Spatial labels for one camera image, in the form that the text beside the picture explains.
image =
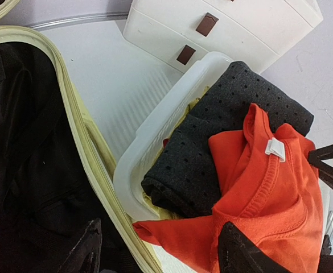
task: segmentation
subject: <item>zipper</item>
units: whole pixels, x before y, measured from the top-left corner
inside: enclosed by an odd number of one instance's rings
[[[41,33],[25,27],[0,26],[0,43],[5,42],[31,44],[41,49],[51,59],[57,74],[73,138],[93,190],[102,202],[103,207],[118,232],[120,232],[141,270],[146,273],[162,273],[161,266],[146,245],[138,238],[132,227],[130,217],[124,212],[114,193],[112,180],[104,170],[104,165],[92,145],[92,140],[83,121],[65,62],[58,49],[52,41]]]
[[[19,3],[20,0],[5,0],[0,5],[0,19],[6,16],[14,7]]]

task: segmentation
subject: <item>folded cloth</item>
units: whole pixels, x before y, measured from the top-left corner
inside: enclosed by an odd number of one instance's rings
[[[286,161],[265,153],[275,137]],[[210,138],[223,197],[211,216],[134,224],[137,234],[162,246],[197,272],[219,272],[218,237],[234,223],[269,258],[291,272],[317,272],[323,234],[318,170],[307,157],[313,142],[284,124],[273,134],[268,115],[252,104],[243,131]]]
[[[187,114],[141,182],[154,205],[186,218],[212,213],[221,195],[208,139],[241,130],[252,102],[268,112],[272,132],[283,123],[304,136],[309,132],[312,114],[245,63],[232,63]]]

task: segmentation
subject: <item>white storage box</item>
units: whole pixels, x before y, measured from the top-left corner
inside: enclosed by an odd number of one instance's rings
[[[207,14],[217,22],[204,36]],[[260,73],[322,20],[316,0],[134,0],[124,37],[182,72],[219,51]],[[177,61],[184,46],[195,51],[187,64]]]
[[[232,60],[218,52],[197,61],[166,94],[136,131],[135,138],[120,158],[114,173],[116,195],[126,213],[134,220],[158,220],[143,201],[141,181],[152,167],[162,142],[183,117],[187,105],[201,97],[227,70]]]

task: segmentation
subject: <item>brown square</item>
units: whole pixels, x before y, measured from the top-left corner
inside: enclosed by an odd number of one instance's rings
[[[207,37],[211,30],[214,28],[214,25],[218,22],[218,20],[219,19],[217,17],[213,16],[210,13],[207,13],[196,28],[196,31]]]
[[[188,45],[185,45],[185,47],[183,48],[183,50],[181,51],[176,60],[180,61],[183,65],[186,65],[189,62],[191,56],[193,56],[194,52],[195,49],[191,48]]]

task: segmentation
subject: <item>orange-red cloth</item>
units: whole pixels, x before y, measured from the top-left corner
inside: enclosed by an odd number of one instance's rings
[[[285,145],[286,161],[265,154],[272,137]],[[233,222],[261,251],[291,272],[317,272],[323,234],[318,170],[307,161],[313,142],[289,124],[273,135],[268,115],[251,104],[240,131],[209,140],[221,200],[206,217],[144,221],[137,234],[197,272],[219,272],[217,244]]]

